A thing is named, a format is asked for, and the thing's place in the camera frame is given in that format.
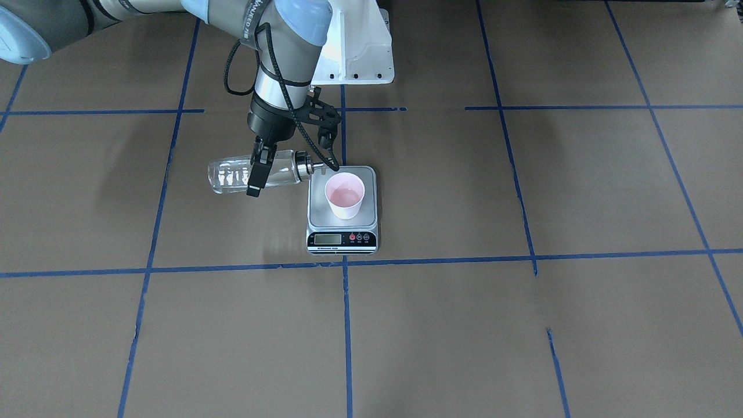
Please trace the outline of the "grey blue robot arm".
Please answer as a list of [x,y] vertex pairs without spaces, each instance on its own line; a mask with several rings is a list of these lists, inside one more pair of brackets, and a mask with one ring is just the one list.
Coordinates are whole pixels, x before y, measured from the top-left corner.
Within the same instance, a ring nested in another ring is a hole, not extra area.
[[250,98],[255,142],[246,156],[210,161],[207,177],[214,193],[257,197],[340,168],[340,115],[312,85],[332,16],[328,1],[3,1],[2,59],[37,63],[100,32],[111,39],[121,26],[145,30],[128,41],[169,41],[187,20],[231,35],[223,87]]

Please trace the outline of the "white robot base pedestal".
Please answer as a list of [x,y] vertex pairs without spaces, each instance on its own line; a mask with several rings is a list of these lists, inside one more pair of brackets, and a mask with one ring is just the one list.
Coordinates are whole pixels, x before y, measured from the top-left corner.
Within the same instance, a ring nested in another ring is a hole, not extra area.
[[388,12],[377,1],[331,1],[327,42],[313,85],[392,83],[395,66]]

